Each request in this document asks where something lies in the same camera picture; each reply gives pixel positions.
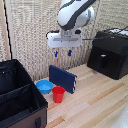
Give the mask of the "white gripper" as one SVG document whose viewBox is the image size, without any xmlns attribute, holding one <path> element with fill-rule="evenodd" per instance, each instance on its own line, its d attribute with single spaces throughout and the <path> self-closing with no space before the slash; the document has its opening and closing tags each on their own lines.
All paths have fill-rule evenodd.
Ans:
<svg viewBox="0 0 128 128">
<path fill-rule="evenodd" d="M 58 51 L 55 48 L 61 47 L 79 47 L 82 44 L 81 31 L 78 30 L 56 30 L 50 31 L 46 34 L 47 44 L 49 48 L 54 48 L 53 53 L 55 57 L 58 57 Z M 71 56 L 73 49 L 70 49 L 68 56 Z"/>
</svg>

